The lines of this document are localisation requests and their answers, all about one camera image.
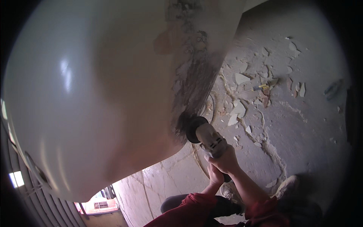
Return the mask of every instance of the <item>tile shard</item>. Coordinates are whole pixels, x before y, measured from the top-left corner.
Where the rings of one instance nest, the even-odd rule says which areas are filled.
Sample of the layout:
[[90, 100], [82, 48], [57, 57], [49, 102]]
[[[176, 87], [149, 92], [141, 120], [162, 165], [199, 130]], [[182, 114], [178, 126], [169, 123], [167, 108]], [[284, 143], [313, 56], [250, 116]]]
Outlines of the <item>tile shard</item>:
[[247, 70], [248, 64], [246, 62], [242, 62], [240, 73], [244, 73]]
[[254, 142], [253, 144], [255, 144], [258, 147], [262, 147], [262, 145], [259, 142]]
[[293, 81], [291, 80], [290, 77], [287, 79], [286, 84], [287, 84], [288, 90], [291, 91], [291, 85], [293, 84]]
[[269, 52], [266, 50], [266, 48], [262, 47], [262, 54], [265, 56], [269, 56]]
[[293, 42], [289, 43], [289, 49], [292, 51], [297, 50], [296, 45]]
[[235, 125], [235, 124], [238, 123], [238, 121], [237, 121], [237, 115], [238, 114], [231, 115], [231, 117], [229, 118], [229, 121], [228, 121], [228, 126]]
[[290, 67], [290, 66], [288, 66], [287, 67], [287, 74], [290, 74], [290, 73], [292, 73], [293, 72], [293, 69]]
[[305, 92], [306, 92], [306, 90], [305, 90], [305, 83], [302, 83], [301, 89], [300, 89], [300, 96], [301, 97], [304, 97], [305, 96]]
[[300, 82], [297, 82], [297, 85], [295, 86], [295, 90], [296, 90], [297, 92], [299, 92], [299, 91], [300, 91], [300, 89], [301, 89]]
[[235, 73], [234, 77], [236, 79], [236, 82], [238, 85], [240, 85], [241, 83], [245, 83], [247, 81], [250, 81], [251, 79], [241, 73]]
[[246, 132], [248, 132], [248, 133], [251, 133], [252, 131], [251, 131], [251, 127], [250, 126], [248, 126], [247, 128], [246, 128]]
[[234, 105], [234, 108], [233, 108], [233, 110], [231, 111], [231, 113], [229, 115], [237, 114], [238, 118], [243, 118], [245, 116], [245, 113], [246, 113], [246, 108], [242, 104], [242, 102], [239, 101], [239, 100], [234, 100], [233, 105]]

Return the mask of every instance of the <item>window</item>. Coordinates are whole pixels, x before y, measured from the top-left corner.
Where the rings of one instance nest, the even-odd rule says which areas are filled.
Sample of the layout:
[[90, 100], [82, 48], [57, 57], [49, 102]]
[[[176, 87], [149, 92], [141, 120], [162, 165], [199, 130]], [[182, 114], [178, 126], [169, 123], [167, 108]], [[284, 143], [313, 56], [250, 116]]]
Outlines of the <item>window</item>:
[[14, 188], [24, 185], [23, 177], [21, 176], [21, 171], [9, 173], [11, 183], [13, 183]]

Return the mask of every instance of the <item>debris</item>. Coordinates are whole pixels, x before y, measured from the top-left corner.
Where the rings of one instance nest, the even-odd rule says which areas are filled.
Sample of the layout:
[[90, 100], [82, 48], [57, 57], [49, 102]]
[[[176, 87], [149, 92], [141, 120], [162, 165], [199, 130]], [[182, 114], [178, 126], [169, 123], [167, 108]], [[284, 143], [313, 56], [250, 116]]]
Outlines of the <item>debris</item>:
[[267, 107], [267, 105], [269, 104], [269, 98], [263, 98], [263, 101], [264, 101], [264, 108]]
[[266, 48], [262, 47], [262, 54], [268, 56], [270, 53], [266, 50]]
[[273, 79], [269, 82], [270, 87], [273, 87], [277, 84], [278, 79]]
[[289, 43], [289, 49], [292, 51], [297, 50], [296, 45], [293, 42]]
[[244, 73], [248, 67], [248, 64], [246, 62], [242, 62], [240, 73]]
[[341, 84], [342, 84], [343, 80], [340, 79], [334, 83], [332, 83], [331, 85], [329, 85], [329, 87], [327, 89], [325, 89], [324, 91], [324, 95], [326, 97], [326, 100], [331, 100], [338, 92]]
[[285, 58], [285, 62], [286, 62], [286, 64], [290, 64], [291, 60], [292, 60], [291, 58], [286, 57], [286, 58]]
[[241, 73], [235, 73], [234, 77], [236, 78], [236, 82], [238, 85], [251, 80], [249, 77], [242, 75]]
[[238, 121], [237, 121], [237, 115], [238, 115], [238, 114], [233, 114], [233, 115], [229, 118], [228, 126], [231, 126], [231, 125], [234, 125], [234, 124], [237, 124], [237, 123], [238, 123]]
[[253, 144], [255, 144], [258, 147], [262, 147], [262, 145], [259, 142], [254, 142]]
[[297, 85], [295, 86], [295, 90], [296, 90], [297, 92], [299, 92], [299, 91], [300, 91], [300, 89], [301, 89], [300, 82], [297, 82]]
[[242, 102], [239, 100], [234, 100], [233, 105], [234, 105], [234, 108], [229, 115], [238, 114], [238, 118], [243, 118], [246, 113], [246, 108], [242, 104]]
[[271, 188], [271, 187], [273, 187], [273, 186], [275, 186], [276, 185], [276, 183], [277, 183], [277, 179], [275, 179], [273, 182], [271, 182], [271, 183], [268, 183], [266, 186], [265, 186], [265, 188]]
[[269, 69], [267, 68], [266, 65], [264, 65], [261, 69], [261, 75], [263, 78], [267, 78], [269, 76], [268, 71]]
[[259, 99], [256, 99], [253, 104], [255, 105], [262, 105], [262, 102]]
[[246, 128], [246, 132], [251, 133], [251, 127], [250, 127], [250, 126], [248, 126], [248, 127]]
[[291, 85], [293, 84], [293, 81], [291, 80], [290, 77], [287, 79], [286, 84], [287, 84], [288, 90], [291, 91]]
[[292, 73], [293, 72], [293, 69], [290, 67], [290, 66], [288, 66], [287, 67], [287, 74], [290, 74], [290, 73]]
[[302, 85], [301, 85], [300, 96], [301, 97], [305, 96], [305, 83], [302, 83]]
[[298, 50], [294, 51], [294, 57], [298, 57], [300, 53], [301, 53], [301, 52], [300, 52], [300, 51], [298, 51]]

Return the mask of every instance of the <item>red sleeve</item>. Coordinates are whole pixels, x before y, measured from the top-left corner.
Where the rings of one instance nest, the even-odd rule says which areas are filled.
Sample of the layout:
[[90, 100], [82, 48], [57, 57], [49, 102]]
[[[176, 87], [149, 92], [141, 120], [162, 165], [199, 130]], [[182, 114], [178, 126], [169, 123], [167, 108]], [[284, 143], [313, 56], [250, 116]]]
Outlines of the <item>red sleeve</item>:
[[245, 218], [249, 219], [246, 227], [289, 227], [289, 219], [277, 210], [277, 198], [256, 202], [247, 207]]
[[202, 227], [216, 203], [214, 195], [192, 193], [187, 195], [179, 207], [163, 213], [144, 227]]

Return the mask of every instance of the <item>broken tile fragment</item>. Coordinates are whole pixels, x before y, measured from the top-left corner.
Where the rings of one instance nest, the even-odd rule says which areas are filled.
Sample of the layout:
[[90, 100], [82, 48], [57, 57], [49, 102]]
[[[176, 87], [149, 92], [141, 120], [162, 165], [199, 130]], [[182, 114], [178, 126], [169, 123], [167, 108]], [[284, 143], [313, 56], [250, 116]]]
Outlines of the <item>broken tile fragment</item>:
[[256, 99], [253, 104], [255, 105], [262, 105], [262, 102], [259, 99]]
[[249, 77], [242, 75], [241, 73], [235, 73], [234, 77], [236, 78], [236, 82], [238, 85], [251, 80]]
[[258, 147], [262, 147], [262, 145], [259, 142], [254, 142], [253, 144], [255, 144]]
[[262, 54], [268, 56], [270, 53], [266, 50], [266, 48], [262, 47]]
[[302, 83], [302, 85], [301, 85], [300, 96], [301, 97], [305, 96], [305, 83]]
[[295, 90], [296, 90], [297, 92], [299, 92], [299, 91], [300, 91], [300, 89], [301, 89], [300, 82], [297, 82], [297, 85], [295, 86]]
[[277, 84], [277, 81], [278, 81], [278, 79], [271, 80], [270, 83], [269, 83], [270, 87], [275, 86]]
[[242, 62], [240, 73], [244, 73], [248, 67], [248, 64], [246, 62]]
[[248, 127], [246, 128], [246, 132], [251, 133], [251, 127], [250, 127], [250, 126], [248, 126]]
[[293, 84], [293, 81], [291, 80], [290, 77], [287, 79], [286, 84], [287, 84], [288, 90], [291, 91], [291, 85]]
[[266, 186], [265, 186], [265, 188], [271, 188], [271, 187], [273, 187], [273, 186], [275, 186], [276, 185], [276, 183], [277, 183], [277, 179], [275, 179], [273, 182], [271, 182], [271, 183], [268, 183]]
[[292, 51], [297, 50], [296, 45], [293, 42], [289, 43], [289, 49]]
[[290, 64], [291, 60], [292, 60], [291, 58], [286, 57], [286, 58], [285, 58], [285, 62], [286, 62], [286, 64]]
[[246, 113], [246, 108], [242, 104], [242, 102], [239, 101], [239, 100], [234, 100], [233, 105], [234, 105], [234, 108], [231, 111], [230, 115], [237, 114], [239, 118], [243, 118], [245, 116], [245, 113]]
[[301, 53], [300, 51], [295, 50], [295, 51], [294, 51], [294, 57], [298, 57], [300, 53]]
[[238, 121], [237, 121], [237, 115], [238, 114], [231, 115], [231, 117], [229, 118], [229, 121], [228, 121], [228, 126], [231, 126], [231, 125], [234, 125], [234, 124], [237, 124], [238, 123]]
[[290, 66], [288, 66], [287, 67], [287, 74], [290, 74], [290, 73], [292, 73], [293, 72], [293, 69], [290, 67]]
[[236, 91], [236, 90], [237, 90], [237, 85], [232, 86], [232, 87], [231, 87], [231, 90], [232, 90], [232, 91]]

